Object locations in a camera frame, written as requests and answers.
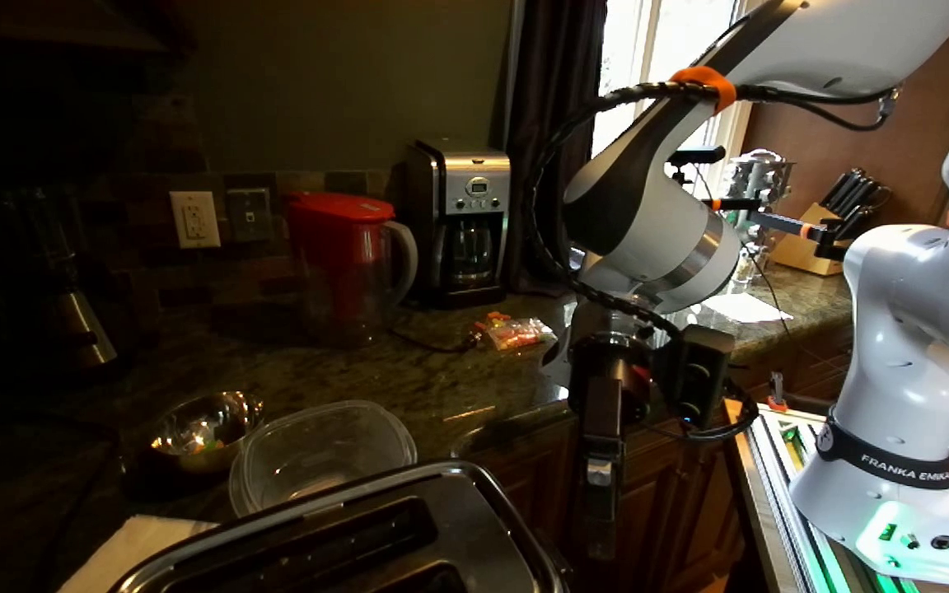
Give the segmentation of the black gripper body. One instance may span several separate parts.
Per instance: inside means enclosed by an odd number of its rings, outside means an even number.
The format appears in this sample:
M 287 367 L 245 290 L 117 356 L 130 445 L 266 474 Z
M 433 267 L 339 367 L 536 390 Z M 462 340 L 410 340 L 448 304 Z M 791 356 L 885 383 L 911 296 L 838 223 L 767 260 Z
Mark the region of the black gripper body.
M 571 337 L 571 409 L 581 421 L 577 501 L 584 554 L 614 561 L 621 541 L 630 346 L 614 316 L 581 304 Z

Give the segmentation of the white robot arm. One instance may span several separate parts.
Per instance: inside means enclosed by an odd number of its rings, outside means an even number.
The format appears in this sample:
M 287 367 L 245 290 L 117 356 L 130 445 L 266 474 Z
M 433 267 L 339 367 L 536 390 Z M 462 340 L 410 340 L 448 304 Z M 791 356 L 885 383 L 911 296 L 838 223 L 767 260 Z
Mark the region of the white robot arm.
M 738 237 L 665 174 L 684 141 L 738 98 L 886 100 L 947 35 L 949 0 L 761 0 L 567 181 L 584 278 L 662 312 L 723 290 Z M 791 501 L 867 567 L 949 584 L 949 217 L 863 229 L 844 278 L 850 367 Z

